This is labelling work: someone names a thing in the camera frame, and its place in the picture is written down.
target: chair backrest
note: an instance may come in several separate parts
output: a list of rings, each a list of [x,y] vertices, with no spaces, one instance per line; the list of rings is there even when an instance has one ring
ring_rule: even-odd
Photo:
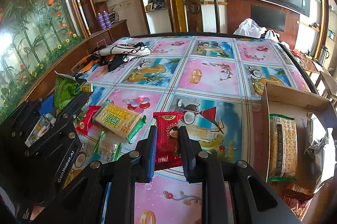
[[[203,15],[201,12],[200,0],[185,0],[187,12],[188,31],[203,31]],[[214,0],[216,32],[220,32],[220,18],[218,0]],[[172,0],[170,0],[171,24],[175,28]]]

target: small table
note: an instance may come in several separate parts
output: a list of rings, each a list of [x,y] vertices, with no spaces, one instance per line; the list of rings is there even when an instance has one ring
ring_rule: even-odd
[[[326,74],[324,72],[320,72],[320,75],[315,83],[315,86],[317,87],[320,81],[323,82],[325,86],[325,90],[323,92],[323,97],[326,97],[328,99],[332,99],[332,105],[336,109],[337,108],[337,80],[330,76],[329,74]]]

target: tablecloth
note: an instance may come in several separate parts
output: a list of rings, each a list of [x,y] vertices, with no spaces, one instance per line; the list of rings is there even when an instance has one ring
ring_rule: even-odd
[[[299,90],[309,88],[282,48],[272,40],[209,36],[122,38],[117,44],[142,41],[151,56],[123,64],[115,71],[94,66],[82,78],[93,84],[90,105],[109,99],[121,107],[146,115],[146,125],[122,153],[133,150],[147,137],[155,111],[182,111],[180,125],[190,138],[220,160],[246,160],[261,166],[261,93],[267,82],[283,83]],[[94,124],[88,136],[80,136],[86,161],[102,128]],[[113,142],[123,142],[109,134]],[[227,188],[227,205],[231,212]],[[134,223],[198,224],[201,222],[202,188],[186,183],[182,167],[155,172],[153,182],[135,188]]]

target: cracker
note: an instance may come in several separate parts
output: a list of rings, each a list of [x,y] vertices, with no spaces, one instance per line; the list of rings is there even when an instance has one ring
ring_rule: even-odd
[[[269,178],[294,180],[297,168],[295,121],[291,118],[272,115],[270,117],[270,138]]]
[[[109,103],[96,115],[95,121],[121,138],[127,139],[129,133],[141,118],[142,116],[139,113]]]

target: red snack package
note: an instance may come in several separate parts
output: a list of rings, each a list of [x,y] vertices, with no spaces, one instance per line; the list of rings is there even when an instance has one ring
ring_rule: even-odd
[[[89,128],[92,126],[92,116],[101,108],[100,105],[89,105],[89,109],[80,124],[75,128],[78,133],[88,135]]]
[[[154,170],[164,170],[182,165],[179,153],[178,121],[181,112],[154,112],[157,120],[157,148]]]

